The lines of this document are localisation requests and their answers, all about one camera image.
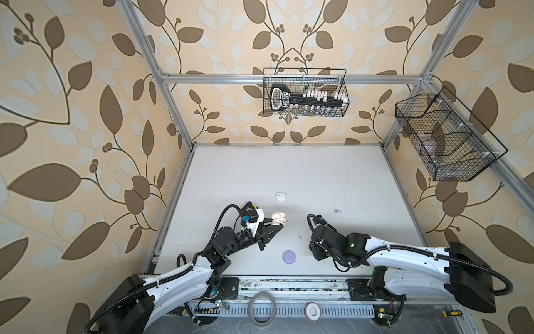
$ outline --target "tape roll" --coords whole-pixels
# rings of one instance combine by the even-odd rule
[[[258,298],[261,298],[261,297],[265,297],[265,298],[269,299],[269,301],[272,303],[272,310],[273,310],[272,311],[272,316],[271,316],[271,318],[269,320],[267,320],[265,322],[259,322],[258,320],[254,319],[254,316],[252,315],[252,309],[254,308],[254,303],[256,302],[256,300]],[[262,292],[256,294],[248,302],[247,315],[248,315],[248,318],[250,319],[250,321],[252,321],[252,323],[254,325],[256,325],[257,327],[267,327],[267,326],[269,326],[274,321],[274,318],[276,317],[276,302],[274,301],[274,298],[266,291],[262,291]]]

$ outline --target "black cable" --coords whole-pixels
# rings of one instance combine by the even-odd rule
[[[180,254],[176,258],[176,268],[180,267],[180,259],[184,260],[184,264],[183,265],[185,265],[187,263],[187,261],[185,260],[185,255],[184,254]]]
[[[334,256],[334,254],[332,253],[332,251],[330,250],[330,248],[326,245],[326,244],[323,244],[323,241],[324,239],[319,237],[319,235],[315,232],[315,229],[313,228],[313,225],[311,223],[311,218],[317,218],[317,216],[313,215],[313,214],[309,214],[308,217],[307,217],[307,220],[308,220],[308,226],[310,227],[311,229],[311,232],[313,233],[313,235],[318,239],[320,240],[320,242],[318,242],[317,244],[319,245],[322,245],[327,253],[334,259],[334,261],[336,261],[337,263],[339,263],[340,265],[342,265],[343,267],[346,267],[346,268],[356,268],[356,267],[359,267],[363,262],[365,262],[368,258],[370,258],[371,256],[375,255],[376,253],[378,252],[382,252],[382,251],[390,251],[390,250],[400,250],[400,251],[408,251],[408,252],[413,252],[413,253],[418,253],[418,254],[421,254],[421,255],[425,255],[425,256],[428,256],[430,258],[433,258],[434,257],[434,253],[432,252],[429,252],[429,251],[425,251],[425,250],[421,250],[419,248],[414,248],[414,247],[409,247],[409,246],[403,246],[403,245],[389,245],[389,246],[381,246],[381,247],[377,247],[375,249],[373,249],[372,251],[369,251],[363,258],[361,258],[357,263],[351,263],[350,264],[350,267],[347,267],[345,265],[343,265],[340,260]],[[472,268],[475,268],[475,269],[478,269],[478,270],[481,270],[485,273],[488,273],[490,274],[491,276],[495,277],[495,278],[498,278],[499,280],[501,280],[506,286],[503,288],[503,289],[500,289],[500,290],[492,290],[493,292],[493,295],[494,296],[504,296],[504,295],[507,295],[507,294],[510,294],[513,290],[514,290],[514,286],[513,284],[510,282],[509,279],[507,279],[504,275],[496,272],[495,270],[492,270],[492,269],[488,269],[484,266],[480,266],[480,265],[477,265],[476,263],[473,263],[471,261],[466,261],[466,260],[461,260],[461,259],[456,259],[456,258],[453,258],[449,255],[442,255],[442,254],[437,254],[436,255],[436,258],[440,259],[440,260],[445,260],[445,261],[449,261],[449,262],[456,262],[456,263],[459,263],[459,264],[462,264],[464,266],[470,266]]]
[[[223,212],[221,213],[221,215],[219,216],[219,220],[217,220],[217,224],[215,225],[215,229],[213,230],[213,233],[211,234],[211,238],[209,239],[209,241],[212,241],[213,238],[215,238],[215,234],[217,233],[217,230],[219,229],[219,225],[221,223],[221,220],[223,219],[224,217],[224,214],[226,213],[226,211],[228,211],[228,209],[230,209],[231,207],[235,208],[237,210],[237,212],[239,212],[239,216],[241,218],[243,218],[243,211],[241,211],[241,208],[235,204],[230,204],[229,206],[227,206],[226,208],[224,208]]]
[[[197,257],[200,253],[195,253],[195,255],[193,256],[193,262],[191,263],[191,265],[185,269],[184,271],[181,271],[180,273],[178,274],[174,274],[172,276],[169,276],[169,277],[166,277],[166,278],[163,278],[158,282],[153,282],[153,283],[150,283],[150,284],[147,284],[147,285],[143,285],[135,290],[133,290],[132,292],[129,292],[127,293],[124,297],[122,298],[119,298],[118,300],[114,301],[113,303],[109,304],[109,305],[106,305],[105,307],[103,307],[100,311],[96,312],[95,315],[93,316],[93,318],[91,318],[91,320],[89,320],[89,322],[87,323],[87,325],[85,325],[85,328],[83,329],[83,332],[85,334],[99,334],[100,331],[93,331],[91,330],[91,327],[96,323],[96,321],[98,319],[100,319],[104,314],[106,314],[107,312],[113,310],[115,307],[119,306],[120,304],[122,304],[125,300],[128,300],[130,298],[133,298],[143,292],[145,292],[146,290],[148,289],[151,289],[151,288],[155,288],[156,286],[160,285],[160,284],[164,284],[164,283],[167,283],[167,282],[170,282],[170,281],[173,281],[177,278],[180,278],[182,276],[184,276],[185,274],[189,273],[193,267],[195,266],[196,262],[197,262]]]

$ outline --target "metal grating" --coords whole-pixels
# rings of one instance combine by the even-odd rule
[[[276,316],[303,318],[306,317],[306,306],[308,303],[301,304],[278,304]],[[355,318],[373,318],[374,310],[372,305],[354,305],[354,304],[319,304],[321,308],[321,318],[336,319],[355,319]],[[197,316],[226,316],[226,317],[247,317],[248,303],[230,303],[230,308],[203,307],[195,310]],[[273,308],[270,303],[254,303],[252,314],[258,317],[270,317]]]

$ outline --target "hanging wire basket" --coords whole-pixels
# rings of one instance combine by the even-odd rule
[[[454,102],[468,111],[469,121],[456,113]],[[508,152],[447,87],[438,94],[418,94],[398,102],[395,117],[433,181],[470,181]],[[493,142],[495,147],[484,142]]]

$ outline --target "wallpaper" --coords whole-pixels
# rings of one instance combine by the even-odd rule
[[[172,93],[197,143],[369,144],[382,142],[406,85],[347,85],[344,117],[263,110],[262,88],[240,84],[176,84]]]
[[[79,334],[140,271],[185,156],[110,1],[0,0],[0,332]]]
[[[510,151],[503,159],[531,185],[533,11],[532,1],[481,0],[435,77],[504,142]],[[470,182],[432,182],[405,134],[388,152],[431,245],[459,240],[514,284],[510,295],[495,298],[495,314],[473,312],[481,332],[534,332],[532,216],[490,169]],[[494,279],[494,286],[502,283]]]
[[[419,74],[459,1],[133,0],[164,72]]]

